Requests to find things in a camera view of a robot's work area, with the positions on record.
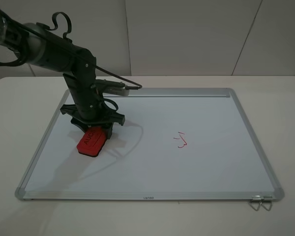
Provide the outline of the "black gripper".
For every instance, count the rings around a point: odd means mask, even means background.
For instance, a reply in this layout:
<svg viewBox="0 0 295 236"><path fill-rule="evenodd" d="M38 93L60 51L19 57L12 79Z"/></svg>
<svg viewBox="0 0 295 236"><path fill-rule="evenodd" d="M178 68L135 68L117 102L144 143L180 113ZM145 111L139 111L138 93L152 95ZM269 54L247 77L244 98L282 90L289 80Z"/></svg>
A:
<svg viewBox="0 0 295 236"><path fill-rule="evenodd" d="M63 75L73 99L72 105L62 105L60 112L68 114L71 124L86 133L92 126L102 126L106 139L110 139L114 123L123 125L125 115L117 112L118 106L114 102L115 109L106 105L107 99L96 91L95 80L79 80L70 75Z"/></svg>

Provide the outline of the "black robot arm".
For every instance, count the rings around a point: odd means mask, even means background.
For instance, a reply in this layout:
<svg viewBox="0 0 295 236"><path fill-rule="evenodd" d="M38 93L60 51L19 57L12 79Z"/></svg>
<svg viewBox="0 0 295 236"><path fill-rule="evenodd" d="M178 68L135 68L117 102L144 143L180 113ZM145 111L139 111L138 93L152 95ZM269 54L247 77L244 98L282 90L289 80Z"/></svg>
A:
<svg viewBox="0 0 295 236"><path fill-rule="evenodd" d="M0 46L16 56L14 61L0 62L0 67L27 63L62 73L74 103L63 105L60 112L71 116L71 123L83 132L94 127L109 139L114 123L123 125L125 116L103 94L124 95L128 86L96 78L96 57L67 37L72 31L67 14L56 12L52 21L53 28L42 23L21 24L0 10Z"/></svg>

